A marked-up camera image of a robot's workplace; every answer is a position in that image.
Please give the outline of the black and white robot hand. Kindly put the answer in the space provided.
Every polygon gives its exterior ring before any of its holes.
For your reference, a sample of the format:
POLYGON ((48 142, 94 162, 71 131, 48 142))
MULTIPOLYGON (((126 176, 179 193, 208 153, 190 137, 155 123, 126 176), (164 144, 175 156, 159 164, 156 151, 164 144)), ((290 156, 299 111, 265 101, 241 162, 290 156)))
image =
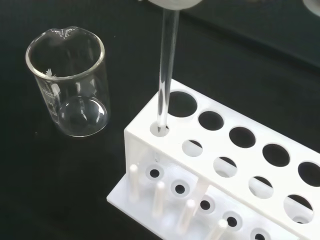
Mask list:
POLYGON ((202 2, 202 0, 148 0, 150 3, 163 9, 180 11, 192 8, 202 2))

